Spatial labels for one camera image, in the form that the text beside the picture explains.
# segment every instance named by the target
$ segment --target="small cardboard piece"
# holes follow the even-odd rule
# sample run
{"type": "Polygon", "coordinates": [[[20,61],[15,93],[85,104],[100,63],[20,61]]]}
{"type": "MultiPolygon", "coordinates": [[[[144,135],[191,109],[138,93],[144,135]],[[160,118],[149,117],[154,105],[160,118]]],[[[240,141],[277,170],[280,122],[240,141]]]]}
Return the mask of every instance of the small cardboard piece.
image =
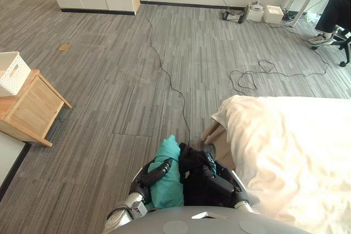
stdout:
{"type": "Polygon", "coordinates": [[[61,45],[59,50],[67,51],[71,47],[71,44],[61,45]]]}

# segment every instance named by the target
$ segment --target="person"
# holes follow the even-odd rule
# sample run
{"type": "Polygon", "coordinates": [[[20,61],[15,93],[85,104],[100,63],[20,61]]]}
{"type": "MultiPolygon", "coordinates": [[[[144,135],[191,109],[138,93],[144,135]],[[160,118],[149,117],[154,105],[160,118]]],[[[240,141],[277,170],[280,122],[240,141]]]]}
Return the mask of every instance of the person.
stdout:
{"type": "Polygon", "coordinates": [[[351,30],[350,6],[351,0],[329,0],[315,28],[321,33],[309,39],[309,43],[313,46],[331,44],[334,41],[333,31],[336,25],[351,30]]]}

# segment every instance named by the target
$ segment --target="white blanket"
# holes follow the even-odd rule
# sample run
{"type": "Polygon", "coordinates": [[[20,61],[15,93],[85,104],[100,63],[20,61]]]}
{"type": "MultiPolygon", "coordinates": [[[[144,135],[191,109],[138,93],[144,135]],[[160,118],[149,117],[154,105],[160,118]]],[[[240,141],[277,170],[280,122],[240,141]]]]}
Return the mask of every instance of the white blanket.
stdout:
{"type": "Polygon", "coordinates": [[[312,233],[351,233],[351,101],[233,96],[228,133],[255,212],[312,233]]]}

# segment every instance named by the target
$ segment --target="wooden nightstand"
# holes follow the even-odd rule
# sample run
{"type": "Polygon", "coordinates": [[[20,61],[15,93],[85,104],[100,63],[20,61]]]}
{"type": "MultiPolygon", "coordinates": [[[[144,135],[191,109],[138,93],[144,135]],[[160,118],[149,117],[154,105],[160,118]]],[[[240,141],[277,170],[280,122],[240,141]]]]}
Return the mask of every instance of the wooden nightstand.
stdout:
{"type": "Polygon", "coordinates": [[[32,70],[16,96],[0,98],[0,130],[21,141],[52,146],[45,136],[62,106],[72,108],[39,70],[32,70]]]}

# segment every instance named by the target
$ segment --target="green towel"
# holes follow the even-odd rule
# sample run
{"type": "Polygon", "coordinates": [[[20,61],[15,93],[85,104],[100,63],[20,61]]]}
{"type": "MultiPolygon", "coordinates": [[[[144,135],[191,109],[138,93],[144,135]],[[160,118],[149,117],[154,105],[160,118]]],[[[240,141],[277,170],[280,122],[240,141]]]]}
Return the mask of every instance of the green towel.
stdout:
{"type": "Polygon", "coordinates": [[[183,184],[179,174],[180,148],[174,135],[164,139],[156,152],[155,163],[151,163],[148,172],[159,167],[164,160],[171,158],[172,166],[168,173],[150,187],[151,199],[155,208],[180,207],[184,204],[183,184]]]}

